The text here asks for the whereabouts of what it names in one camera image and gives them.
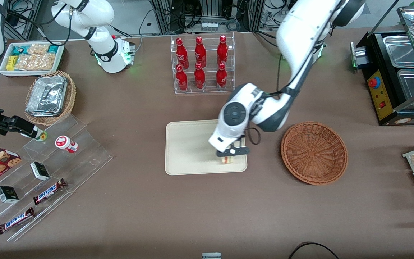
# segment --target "aluminum foil container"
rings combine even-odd
[[[62,113],[68,79],[62,76],[40,77],[31,91],[25,111],[36,117],[57,117]]]

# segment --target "wicker basket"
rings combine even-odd
[[[70,115],[71,110],[73,109],[74,99],[76,98],[76,87],[74,85],[73,80],[67,73],[62,72],[62,71],[48,73],[48,74],[42,75],[41,77],[54,77],[54,76],[63,76],[68,79],[68,86],[67,86],[67,90],[65,94],[63,111],[57,117],[35,117],[25,112],[25,116],[32,123],[50,126],[53,123],[56,123],[57,121],[62,121],[66,119]],[[33,82],[31,84],[30,90],[28,90],[28,95],[25,98],[25,105],[28,105],[28,101],[30,100],[30,96],[31,96],[31,91],[33,90],[34,85],[35,83]]]
[[[313,185],[338,180],[348,164],[343,140],[331,128],[317,122],[289,128],[282,138],[281,155],[295,177]]]

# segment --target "coca-cola bottle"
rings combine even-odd
[[[186,73],[183,71],[181,64],[177,64],[175,68],[177,69],[175,77],[177,77],[177,84],[179,85],[179,89],[182,92],[186,92],[188,90],[188,78],[186,77]]]
[[[183,41],[180,38],[177,38],[177,59],[179,64],[183,66],[184,69],[189,68],[189,61],[188,61],[188,52],[186,48],[183,46]]]
[[[194,71],[194,78],[196,80],[196,88],[203,90],[206,83],[206,74],[202,69],[201,63],[196,63],[196,70]]]
[[[226,36],[220,36],[220,44],[217,49],[217,64],[228,62],[228,45],[226,44]]]
[[[225,71],[225,64],[220,63],[218,65],[217,71],[217,89],[219,91],[223,91],[226,88],[226,77],[228,76],[227,72]]]
[[[206,56],[206,48],[202,43],[202,37],[196,37],[196,49],[194,49],[194,53],[196,54],[196,62],[199,62],[202,67],[206,67],[207,65],[207,56]]]

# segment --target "table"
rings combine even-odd
[[[0,258],[286,258],[316,241],[341,258],[414,258],[414,179],[401,154],[414,126],[380,127],[366,83],[350,67],[349,43],[366,29],[338,29],[313,66],[283,129],[250,145],[241,173],[169,176],[169,122],[217,118],[228,94],[175,95],[169,37],[144,38],[135,65],[107,74],[85,41],[71,41],[61,69],[76,83],[73,114],[115,156],[19,241],[0,236]],[[236,33],[236,80],[276,88],[279,53],[252,33]],[[280,85],[290,75],[281,66]],[[5,115],[23,116],[33,78],[0,78]],[[340,180],[307,185],[279,152],[291,125],[318,121],[345,141]],[[0,136],[18,150],[28,140]]]

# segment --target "acrylic bottle rack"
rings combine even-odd
[[[1,235],[2,238],[7,241],[19,239],[112,159],[103,146],[93,139],[85,126],[76,117],[70,115],[64,121],[46,129],[48,136],[45,141],[31,140],[23,146],[23,149],[17,151],[22,162],[0,177],[0,185],[15,188],[20,200],[15,204],[3,203],[0,200],[0,224],[10,221],[30,207],[33,207],[36,216],[10,228]],[[66,150],[56,148],[54,142],[61,135],[69,136],[78,143],[78,151],[71,154]],[[46,166],[51,176],[47,181],[35,178],[30,167],[33,161]],[[35,205],[33,197],[54,185],[61,178],[68,185],[44,202]]]
[[[228,61],[226,65],[226,72],[228,74],[226,78],[226,88],[223,91],[217,90],[217,48],[220,43],[220,36],[226,36],[226,44],[228,45]],[[196,87],[196,81],[194,80],[194,65],[196,64],[196,56],[194,54],[194,49],[196,48],[196,35],[185,34],[171,37],[170,44],[170,54],[172,62],[172,74],[174,74],[174,90],[176,94],[192,94],[192,93],[221,93],[221,92],[230,92],[235,89],[235,40],[233,33],[223,33],[223,34],[202,34],[202,41],[206,48],[207,54],[207,66],[204,67],[204,72],[206,75],[206,84],[203,90],[199,90]],[[188,77],[188,90],[186,92],[180,91],[180,88],[177,84],[177,78],[175,76],[176,69],[175,66],[178,64],[177,60],[177,44],[175,40],[181,38],[183,40],[183,45],[188,52],[188,61],[189,68],[185,69],[184,72]]]

